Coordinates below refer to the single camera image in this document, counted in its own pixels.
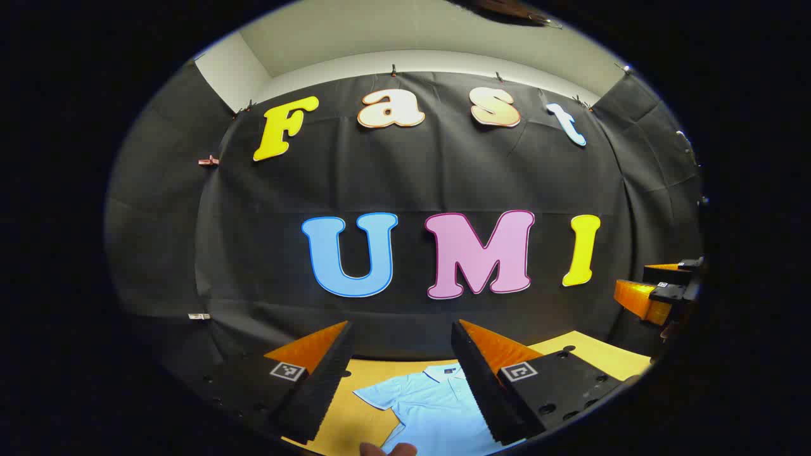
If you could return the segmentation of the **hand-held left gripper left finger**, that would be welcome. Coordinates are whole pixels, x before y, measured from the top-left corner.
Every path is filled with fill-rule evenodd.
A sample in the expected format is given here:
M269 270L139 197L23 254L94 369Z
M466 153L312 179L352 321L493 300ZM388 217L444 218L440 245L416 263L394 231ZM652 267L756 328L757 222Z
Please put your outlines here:
M224 421L306 444L321 430L354 348L350 321L179 321L177 374Z

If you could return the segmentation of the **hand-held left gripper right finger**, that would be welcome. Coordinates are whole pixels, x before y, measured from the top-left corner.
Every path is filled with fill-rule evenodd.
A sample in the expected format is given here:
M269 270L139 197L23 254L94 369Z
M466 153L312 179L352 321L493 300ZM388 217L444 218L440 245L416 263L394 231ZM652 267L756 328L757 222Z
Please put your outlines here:
M631 387L574 354L541 354L466 320L452 323L451 345L492 437L504 445L565 426Z

